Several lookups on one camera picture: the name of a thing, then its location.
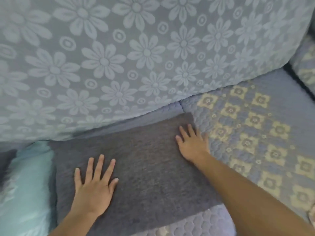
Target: light blue pillow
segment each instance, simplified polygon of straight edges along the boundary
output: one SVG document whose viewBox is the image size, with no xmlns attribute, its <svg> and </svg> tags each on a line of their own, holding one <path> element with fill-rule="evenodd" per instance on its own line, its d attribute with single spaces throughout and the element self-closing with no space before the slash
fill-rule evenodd
<svg viewBox="0 0 315 236">
<path fill-rule="evenodd" d="M 54 227 L 52 158 L 45 141 L 17 152 L 0 192 L 0 235 L 45 236 Z"/>
</svg>

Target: gray felt pad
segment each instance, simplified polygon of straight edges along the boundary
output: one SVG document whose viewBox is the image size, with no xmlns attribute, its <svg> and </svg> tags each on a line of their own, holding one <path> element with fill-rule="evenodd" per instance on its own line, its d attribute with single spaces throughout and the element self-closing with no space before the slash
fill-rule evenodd
<svg viewBox="0 0 315 236">
<path fill-rule="evenodd" d="M 89 157 L 104 154 L 107 168 L 116 159 L 119 177 L 112 203 L 88 235 L 131 235 L 169 225 L 220 204 L 207 179 L 180 154 L 178 127 L 192 123 L 190 113 L 145 127 L 99 136 L 50 142 L 57 165 L 58 222 L 69 212 L 74 196 L 73 172 L 82 177 Z"/>
</svg>

